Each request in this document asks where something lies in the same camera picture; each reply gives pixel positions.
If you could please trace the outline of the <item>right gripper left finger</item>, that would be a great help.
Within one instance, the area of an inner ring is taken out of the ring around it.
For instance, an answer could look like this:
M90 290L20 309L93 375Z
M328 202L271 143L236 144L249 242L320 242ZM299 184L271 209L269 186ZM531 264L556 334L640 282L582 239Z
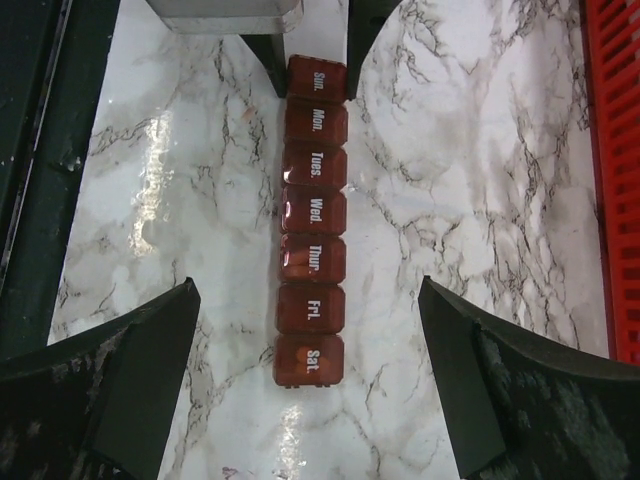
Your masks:
M1 363L4 479L155 479L198 320L192 278Z

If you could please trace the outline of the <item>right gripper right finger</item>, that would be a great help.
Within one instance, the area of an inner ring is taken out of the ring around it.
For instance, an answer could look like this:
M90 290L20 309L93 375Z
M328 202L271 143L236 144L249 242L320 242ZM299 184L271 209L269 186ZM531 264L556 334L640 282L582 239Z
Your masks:
M638 478L638 367L500 319L430 277L418 303L460 478Z

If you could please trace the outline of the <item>brown weekly pill organizer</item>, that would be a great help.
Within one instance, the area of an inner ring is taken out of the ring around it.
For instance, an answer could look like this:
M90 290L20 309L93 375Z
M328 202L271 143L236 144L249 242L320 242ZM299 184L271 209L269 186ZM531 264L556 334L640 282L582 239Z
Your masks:
M274 380L330 387L344 375L349 116L344 64L288 64Z

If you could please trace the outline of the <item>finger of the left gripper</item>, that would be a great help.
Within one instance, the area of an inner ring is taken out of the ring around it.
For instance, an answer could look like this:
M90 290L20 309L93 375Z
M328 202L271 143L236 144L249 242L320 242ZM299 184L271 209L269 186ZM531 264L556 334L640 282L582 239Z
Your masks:
M251 34L241 38L264 67L277 96L285 98L288 77L284 35Z
M347 99L357 96L363 62L401 0L350 0L347 25Z

